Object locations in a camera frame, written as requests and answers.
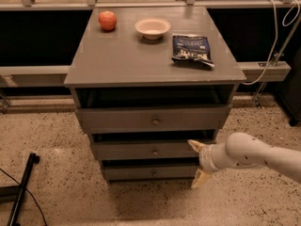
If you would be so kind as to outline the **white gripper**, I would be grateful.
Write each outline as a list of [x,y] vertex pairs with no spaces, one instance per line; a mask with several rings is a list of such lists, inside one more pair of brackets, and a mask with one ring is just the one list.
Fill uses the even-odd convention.
[[192,189],[196,189],[211,179],[211,173],[220,171],[220,168],[213,161],[211,145],[205,145],[204,143],[193,139],[189,139],[188,144],[195,152],[199,153],[199,164],[201,169],[197,169],[195,178],[191,185]]

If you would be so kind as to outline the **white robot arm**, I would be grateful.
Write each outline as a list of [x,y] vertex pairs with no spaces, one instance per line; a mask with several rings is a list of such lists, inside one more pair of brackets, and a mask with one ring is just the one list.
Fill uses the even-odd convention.
[[265,166],[301,183],[301,152],[264,143],[246,133],[233,133],[224,142],[188,144],[198,153],[199,168],[191,187],[200,187],[216,172]]

